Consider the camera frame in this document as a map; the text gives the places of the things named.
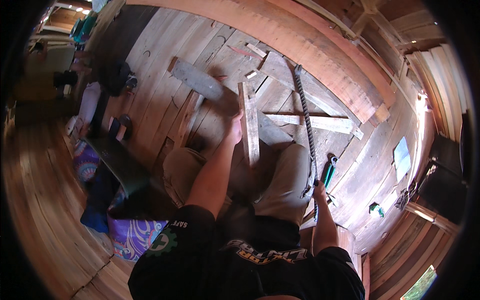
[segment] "purple patterned fabric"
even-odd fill
[[[125,193],[120,186],[109,210],[122,202],[124,198]],[[113,219],[108,213],[107,221],[114,254],[135,262],[150,247],[167,224],[167,221]]]
[[[99,162],[100,158],[92,147],[84,141],[77,142],[73,153],[73,168],[78,179],[83,182],[90,182],[95,175]]]

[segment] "gear logo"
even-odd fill
[[[146,251],[146,256],[161,256],[163,252],[170,252],[178,244],[175,241],[176,237],[177,235],[171,232],[170,228],[163,230]]]

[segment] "black t-shirt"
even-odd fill
[[[345,250],[329,247],[314,257],[299,240],[298,226],[268,216],[229,236],[212,213],[187,205],[138,260],[130,292],[134,299],[364,299]]]

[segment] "man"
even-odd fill
[[[253,204],[255,216],[231,216],[230,225],[216,222],[224,202],[229,203],[228,177],[233,148],[242,137],[242,115],[233,117],[210,160],[188,148],[167,156],[166,189],[184,206],[133,268],[133,298],[363,299],[351,259],[338,247],[325,187],[319,183],[313,189],[310,154],[301,145],[280,156],[270,186]],[[319,215],[310,253],[299,248],[299,226],[312,193]]]

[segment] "khaki pants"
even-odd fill
[[[177,207],[185,204],[206,159],[189,148],[171,151],[163,163],[165,189]],[[303,146],[292,144],[281,154],[263,196],[253,207],[257,216],[272,216],[300,226],[313,193],[312,160]],[[224,213],[231,200],[226,197]]]

